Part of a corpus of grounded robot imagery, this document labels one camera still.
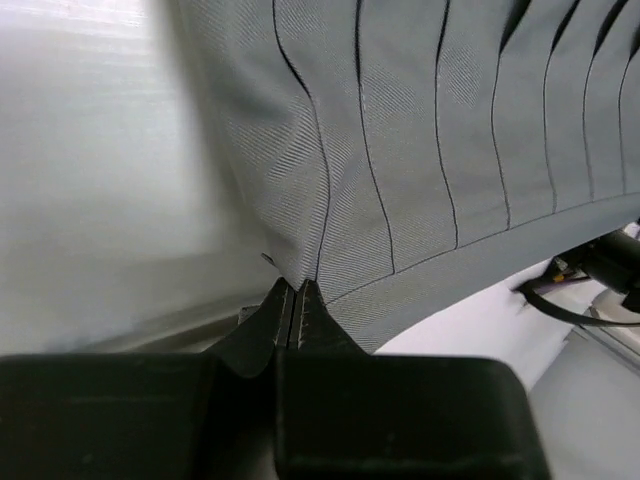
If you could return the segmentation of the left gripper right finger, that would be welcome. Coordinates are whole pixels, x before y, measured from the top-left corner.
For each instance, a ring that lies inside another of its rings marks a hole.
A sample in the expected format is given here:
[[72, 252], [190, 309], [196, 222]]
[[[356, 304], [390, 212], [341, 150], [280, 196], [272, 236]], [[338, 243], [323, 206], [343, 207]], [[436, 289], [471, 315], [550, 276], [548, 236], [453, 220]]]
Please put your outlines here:
[[548, 479], [526, 390], [489, 358], [372, 355], [316, 283], [277, 350], [282, 479]]

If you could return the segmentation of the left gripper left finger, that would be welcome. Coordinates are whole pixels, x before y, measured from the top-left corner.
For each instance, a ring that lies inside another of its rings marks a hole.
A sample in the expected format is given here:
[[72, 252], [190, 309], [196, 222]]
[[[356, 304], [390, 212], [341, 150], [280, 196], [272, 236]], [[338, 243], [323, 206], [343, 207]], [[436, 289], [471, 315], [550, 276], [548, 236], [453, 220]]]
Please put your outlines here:
[[270, 363], [293, 292], [201, 353], [28, 354], [1, 361], [5, 479], [200, 479], [273, 409]]

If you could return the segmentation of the grey pleated skirt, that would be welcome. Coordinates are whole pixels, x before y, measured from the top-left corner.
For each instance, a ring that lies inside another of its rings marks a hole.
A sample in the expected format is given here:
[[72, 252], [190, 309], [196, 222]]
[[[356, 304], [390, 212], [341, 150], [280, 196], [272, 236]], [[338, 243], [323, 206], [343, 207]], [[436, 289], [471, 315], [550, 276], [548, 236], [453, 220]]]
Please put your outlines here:
[[635, 1], [185, 1], [293, 287], [375, 351], [639, 216]]

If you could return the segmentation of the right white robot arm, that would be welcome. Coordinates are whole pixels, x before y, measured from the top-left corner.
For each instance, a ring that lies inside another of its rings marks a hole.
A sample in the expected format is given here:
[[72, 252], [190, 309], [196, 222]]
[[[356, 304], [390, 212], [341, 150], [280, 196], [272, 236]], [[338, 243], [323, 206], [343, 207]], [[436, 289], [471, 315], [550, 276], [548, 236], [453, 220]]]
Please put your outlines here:
[[590, 242], [581, 268], [616, 293], [639, 297], [639, 240], [623, 229]]

